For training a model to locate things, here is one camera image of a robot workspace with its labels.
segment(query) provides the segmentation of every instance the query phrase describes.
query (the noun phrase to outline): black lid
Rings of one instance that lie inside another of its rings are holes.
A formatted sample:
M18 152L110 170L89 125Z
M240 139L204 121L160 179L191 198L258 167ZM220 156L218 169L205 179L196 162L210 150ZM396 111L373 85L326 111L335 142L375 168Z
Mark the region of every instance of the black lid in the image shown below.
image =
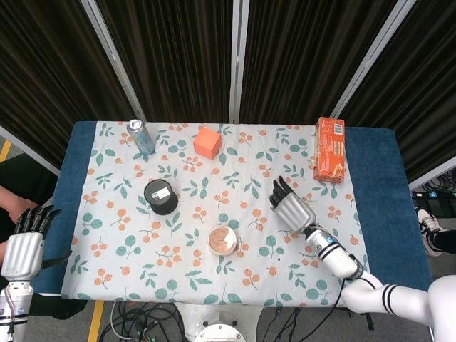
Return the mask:
M144 198L159 215L168 215L177 207L177 196L166 180L153 180L145 186Z

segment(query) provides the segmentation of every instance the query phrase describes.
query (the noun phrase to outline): curtain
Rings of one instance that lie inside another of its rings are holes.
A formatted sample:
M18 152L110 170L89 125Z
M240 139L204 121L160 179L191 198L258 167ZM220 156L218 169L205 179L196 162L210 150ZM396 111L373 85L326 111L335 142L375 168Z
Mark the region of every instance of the curtain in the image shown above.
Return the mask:
M60 167L78 120L133 109L79 1L0 1L0 125Z
M418 1L340 118L394 129L413 181L456 155L455 113L456 2Z
M149 121L228 121L232 0L98 4Z
M240 121L329 116L394 4L251 0Z

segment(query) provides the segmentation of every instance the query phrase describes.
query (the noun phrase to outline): white robotic arm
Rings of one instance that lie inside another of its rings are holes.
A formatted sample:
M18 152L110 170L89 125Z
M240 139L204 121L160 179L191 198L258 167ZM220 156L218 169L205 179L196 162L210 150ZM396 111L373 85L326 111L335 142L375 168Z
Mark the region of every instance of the white robotic arm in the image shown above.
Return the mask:
M302 233L333 275L354 282L342 290L347 307L356 313L392 314L434 328L437 342L456 342L456 276L432 283L429 292L394 284L382 285L361 263L316 223L314 211L279 178L269 198L274 211L295 232Z
M8 239L1 267L1 275L9 282L0 294L0 342L24 341L33 296L30 281L40 269L67 260L71 253L42 262L44 240L52 219L60 213L52 209L53 206L26 210Z

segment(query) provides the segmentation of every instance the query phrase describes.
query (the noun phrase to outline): shoe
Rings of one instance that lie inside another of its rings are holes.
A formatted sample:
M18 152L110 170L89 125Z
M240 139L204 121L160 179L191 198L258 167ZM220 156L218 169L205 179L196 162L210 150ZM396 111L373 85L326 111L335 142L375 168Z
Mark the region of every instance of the shoe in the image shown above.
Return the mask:
M438 249L431 241L431 237L438 232L444 232L446 229L442 228L437 221L437 218L430 212L422 207L415 208L416 216L418 217L418 223L420 224L421 237L425 250L428 256L438 257L442 254L442 250Z

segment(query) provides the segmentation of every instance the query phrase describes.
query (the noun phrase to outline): cardboard box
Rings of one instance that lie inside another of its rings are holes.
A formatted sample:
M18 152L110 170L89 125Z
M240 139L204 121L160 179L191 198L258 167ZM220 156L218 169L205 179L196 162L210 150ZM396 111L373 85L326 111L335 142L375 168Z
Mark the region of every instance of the cardboard box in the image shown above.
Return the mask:
M345 177L345 123L319 118L315 131L315 167L313 178L340 183Z
M222 146L222 136L206 127L201 127L197 137L193 140L195 152L209 159L214 159L220 146Z

